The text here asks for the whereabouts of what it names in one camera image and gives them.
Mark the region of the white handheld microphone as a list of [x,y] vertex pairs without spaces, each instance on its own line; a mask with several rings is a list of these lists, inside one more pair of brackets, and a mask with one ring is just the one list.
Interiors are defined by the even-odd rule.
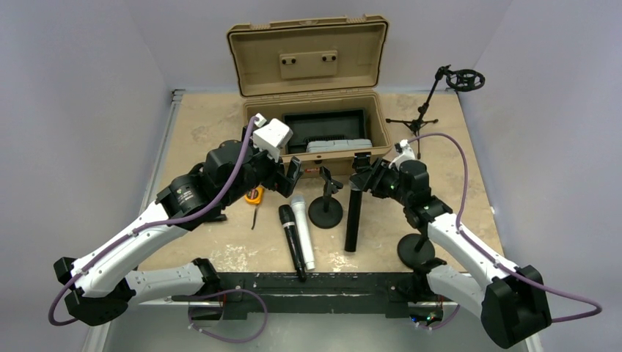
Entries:
[[307,220],[307,204],[302,195],[296,195],[292,197],[290,206],[298,229],[299,243],[305,268],[307,271],[313,271],[315,270],[315,256]]

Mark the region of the silver-head black microphone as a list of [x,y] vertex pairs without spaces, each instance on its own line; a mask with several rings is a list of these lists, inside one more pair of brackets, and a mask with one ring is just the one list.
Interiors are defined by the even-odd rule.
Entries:
[[348,218],[346,224],[344,250],[354,253],[357,248],[359,224],[362,209],[362,195],[360,189],[352,187],[348,203]]

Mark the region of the black handheld microphone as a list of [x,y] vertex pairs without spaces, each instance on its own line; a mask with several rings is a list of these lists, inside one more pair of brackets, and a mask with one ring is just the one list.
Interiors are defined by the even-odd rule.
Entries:
[[307,281],[304,259],[299,244],[299,236],[296,228],[296,220],[293,210],[289,205],[280,205],[278,208],[279,220],[285,232],[285,237],[290,250],[290,256],[293,262],[296,275],[300,282]]

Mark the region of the black round-base mic stand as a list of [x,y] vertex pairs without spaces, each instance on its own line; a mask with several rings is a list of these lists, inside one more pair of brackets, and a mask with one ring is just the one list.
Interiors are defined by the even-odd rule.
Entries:
[[343,218],[343,206],[333,197],[343,188],[343,184],[335,180],[328,168],[320,168],[320,176],[324,180],[323,195],[314,199],[309,206],[310,221],[321,229],[336,227]]

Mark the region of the black tripod mic stand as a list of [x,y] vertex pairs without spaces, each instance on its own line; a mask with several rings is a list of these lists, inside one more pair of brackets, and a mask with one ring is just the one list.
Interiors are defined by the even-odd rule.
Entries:
[[434,76],[434,83],[428,93],[425,101],[417,107],[418,117],[412,120],[396,120],[385,118],[385,123],[399,123],[405,125],[413,137],[420,137],[421,130],[426,125],[433,125],[439,122],[438,119],[427,120],[425,115],[429,109],[432,97],[436,91],[439,82],[444,79],[449,89],[455,92],[471,92],[481,89],[485,85],[485,77],[482,73],[473,69],[452,70],[451,65],[445,65],[438,68]]

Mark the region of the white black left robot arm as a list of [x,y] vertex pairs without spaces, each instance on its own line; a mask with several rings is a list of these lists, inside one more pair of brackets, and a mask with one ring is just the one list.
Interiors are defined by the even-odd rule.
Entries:
[[220,279],[213,265],[197,258],[177,268],[141,271],[161,247],[215,221],[253,188],[262,186],[289,197],[301,177],[301,161],[273,159],[249,142],[228,140],[205,161],[176,177],[144,212],[99,249],[81,258],[54,263],[63,303],[71,322],[108,323],[129,307],[167,296],[213,298]]

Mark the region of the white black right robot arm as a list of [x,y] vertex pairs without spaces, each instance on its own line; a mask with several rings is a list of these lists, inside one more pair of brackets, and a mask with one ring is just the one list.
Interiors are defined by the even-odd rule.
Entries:
[[355,161],[351,186],[403,207],[418,230],[404,237],[411,247],[398,256],[414,272],[411,287],[420,298],[444,296],[478,317],[489,338],[510,348],[552,325],[543,290],[529,285],[543,278],[531,265],[519,267],[482,242],[453,210],[432,194],[426,165],[407,160]]

